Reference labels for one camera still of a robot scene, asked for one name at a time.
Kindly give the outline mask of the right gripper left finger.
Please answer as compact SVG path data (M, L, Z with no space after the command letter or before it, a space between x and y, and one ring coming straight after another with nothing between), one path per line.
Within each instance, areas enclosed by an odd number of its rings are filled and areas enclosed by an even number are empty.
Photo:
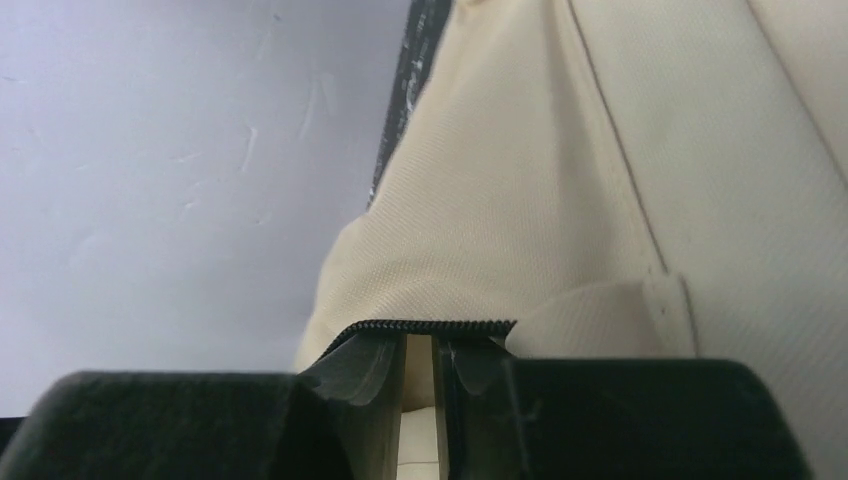
M359 334L299 374L78 372L1 457L5 479L392 479L406 340Z

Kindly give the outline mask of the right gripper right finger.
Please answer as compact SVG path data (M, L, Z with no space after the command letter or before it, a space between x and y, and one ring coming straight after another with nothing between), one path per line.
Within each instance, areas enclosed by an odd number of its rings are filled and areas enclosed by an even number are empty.
M808 479L780 409L724 360L522 359L433 346L444 479Z

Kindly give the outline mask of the beige canvas student bag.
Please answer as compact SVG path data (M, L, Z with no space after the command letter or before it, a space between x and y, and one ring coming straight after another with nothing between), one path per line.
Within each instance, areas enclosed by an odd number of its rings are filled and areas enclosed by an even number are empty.
M847 475L847 5L459 1L295 358L370 319L718 357Z

